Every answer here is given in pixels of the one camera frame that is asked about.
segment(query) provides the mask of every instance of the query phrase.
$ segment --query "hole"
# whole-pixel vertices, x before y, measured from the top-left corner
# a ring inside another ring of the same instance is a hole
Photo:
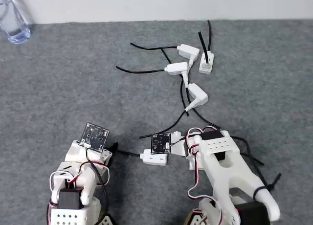
[[[68,168],[70,168],[70,167],[72,167],[71,165],[70,166],[68,166],[68,167],[65,167],[65,168],[63,168],[64,170],[66,170],[66,169],[68,169]]]

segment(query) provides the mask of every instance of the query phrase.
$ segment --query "white plastic bracket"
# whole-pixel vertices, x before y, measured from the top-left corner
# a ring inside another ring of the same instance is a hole
[[[264,184],[251,172],[229,133],[227,131],[221,131],[221,133],[224,135],[222,138],[202,140],[199,135],[196,135],[188,141],[189,144],[199,143],[199,146],[194,148],[195,151],[199,151],[197,163],[199,163],[199,169],[203,169],[209,177],[213,186],[213,197],[221,206],[225,224],[240,225],[238,211],[229,195],[230,188],[240,188],[252,198],[254,191]],[[218,161],[214,153],[224,151],[225,160]],[[194,168],[194,158],[190,156],[187,158]],[[256,195],[256,200],[266,206],[271,222],[279,219],[278,204],[268,190],[260,190]]]

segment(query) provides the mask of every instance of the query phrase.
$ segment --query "white wall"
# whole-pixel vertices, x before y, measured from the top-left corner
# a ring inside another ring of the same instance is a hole
[[[313,18],[313,0],[16,1],[32,23]]]

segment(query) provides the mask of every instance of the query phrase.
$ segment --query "white plastic part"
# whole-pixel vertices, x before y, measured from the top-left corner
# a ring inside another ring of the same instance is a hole
[[[175,131],[171,134],[171,144],[175,143],[172,145],[171,148],[171,154],[179,155],[179,156],[186,156],[185,148],[184,148],[184,140],[179,141],[182,139],[183,136],[181,135],[181,132]]]
[[[212,72],[213,61],[214,61],[214,54],[211,53],[211,51],[208,50],[207,51],[207,56],[208,56],[209,63],[206,63],[205,54],[202,53],[200,66],[199,66],[199,72],[200,73],[210,74]]]
[[[182,75],[182,78],[184,80],[185,87],[188,87],[188,72],[189,67],[187,62],[181,62],[181,63],[174,63],[169,64],[165,69],[166,72],[170,75]]]
[[[79,142],[77,140],[74,140],[72,142],[72,145],[66,154],[65,161],[61,162],[61,164],[58,167],[58,170],[66,170],[72,173],[74,176],[78,174],[81,163],[87,161],[86,149],[82,146],[79,146],[78,143]],[[103,153],[88,150],[88,157],[91,161],[97,161],[100,163],[105,162],[107,164],[111,156],[112,153],[107,150],[104,150]],[[104,172],[106,171],[106,169],[101,165],[95,164],[95,166],[101,175],[104,174]],[[53,177],[54,187],[51,193],[51,201],[53,203],[58,203],[59,192],[62,188],[65,188],[66,179],[71,179],[69,174],[61,175],[60,173],[57,173],[54,175]],[[84,188],[82,190],[80,198],[82,204],[83,205],[90,204],[90,201],[92,199],[92,196],[97,185],[97,178],[90,164],[85,164],[82,167],[82,172],[75,181],[75,183],[76,187]]]
[[[76,161],[84,162],[87,161],[86,158],[86,149],[83,146],[78,145],[78,140],[73,140],[71,147],[69,148],[64,161]],[[101,161],[105,164],[109,163],[109,160],[112,156],[112,153],[104,149],[102,153],[88,150],[88,157],[90,160]]]
[[[188,105],[187,108],[185,108],[187,112],[197,106],[205,104],[208,101],[207,94],[195,83],[190,83],[188,85],[188,90],[194,100]]]
[[[199,135],[189,138],[189,144],[199,143],[196,150],[199,169],[203,169],[212,186],[213,197],[218,201],[223,211],[223,224],[240,224],[240,216],[229,195],[230,188],[240,188],[251,198],[254,191],[264,186],[259,177],[251,172],[240,155],[240,150],[227,131],[221,131],[224,137],[202,140]],[[224,152],[225,160],[218,161],[214,153]],[[194,164],[193,157],[187,157],[191,164]],[[277,221],[280,217],[280,210],[268,190],[260,190],[256,200],[262,202],[268,211],[271,222]]]
[[[188,65],[191,68],[194,62],[197,60],[200,50],[198,48],[181,44],[177,47],[180,56],[189,59]]]
[[[50,225],[94,225],[99,219],[100,201],[93,197],[82,209],[51,209]]]
[[[143,163],[149,165],[162,165],[165,166],[167,163],[167,154],[151,154],[151,149],[145,149],[143,153],[140,154],[140,159]]]

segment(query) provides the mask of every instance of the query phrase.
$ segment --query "white connector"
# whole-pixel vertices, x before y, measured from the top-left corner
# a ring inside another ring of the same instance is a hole
[[[212,72],[212,66],[214,61],[214,54],[211,51],[207,51],[208,63],[205,60],[205,53],[202,53],[199,72],[210,74]]]
[[[169,64],[165,69],[166,72],[170,75],[182,75],[182,78],[184,79],[185,87],[188,87],[188,72],[189,67],[187,62],[181,62],[181,63],[174,63]]]
[[[205,104],[208,101],[207,94],[195,83],[190,83],[188,90],[194,100],[185,109],[187,112],[197,106]]]
[[[143,153],[140,154],[140,159],[143,163],[149,165],[162,165],[165,166],[167,163],[167,154],[151,154],[151,149],[143,150]]]
[[[191,68],[191,66],[194,64],[194,62],[197,60],[200,50],[198,48],[181,44],[177,46],[177,50],[180,56],[189,59],[188,65]]]

